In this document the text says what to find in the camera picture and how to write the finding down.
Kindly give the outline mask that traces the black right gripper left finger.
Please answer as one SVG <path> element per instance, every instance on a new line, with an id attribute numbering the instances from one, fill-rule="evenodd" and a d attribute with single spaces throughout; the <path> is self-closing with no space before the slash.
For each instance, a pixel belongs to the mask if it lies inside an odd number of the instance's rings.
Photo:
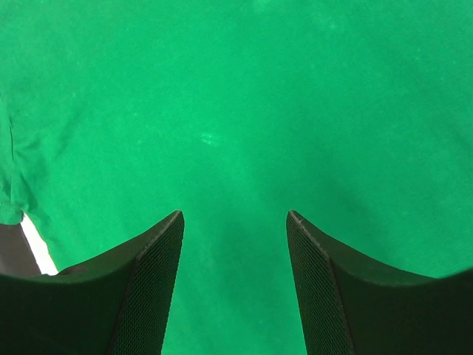
<path id="1" fill-rule="evenodd" d="M 3 354 L 160 354 L 184 216 L 55 275 L 1 276 Z"/>

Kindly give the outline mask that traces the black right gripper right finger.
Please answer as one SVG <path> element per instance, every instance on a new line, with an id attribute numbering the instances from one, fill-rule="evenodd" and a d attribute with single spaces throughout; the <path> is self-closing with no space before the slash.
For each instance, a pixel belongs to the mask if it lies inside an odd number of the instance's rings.
<path id="1" fill-rule="evenodd" d="M 427 277 L 377 261 L 298 212 L 287 243 L 309 354 L 470 354 L 472 272 Z"/>

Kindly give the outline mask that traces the green t shirt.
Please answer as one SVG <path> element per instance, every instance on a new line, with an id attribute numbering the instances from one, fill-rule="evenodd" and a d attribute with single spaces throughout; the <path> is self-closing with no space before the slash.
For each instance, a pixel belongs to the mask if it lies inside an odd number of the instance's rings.
<path id="1" fill-rule="evenodd" d="M 1 222 L 57 268 L 174 210 L 165 354 L 303 354 L 285 218 L 472 267 L 470 1 L 3 1 Z"/>

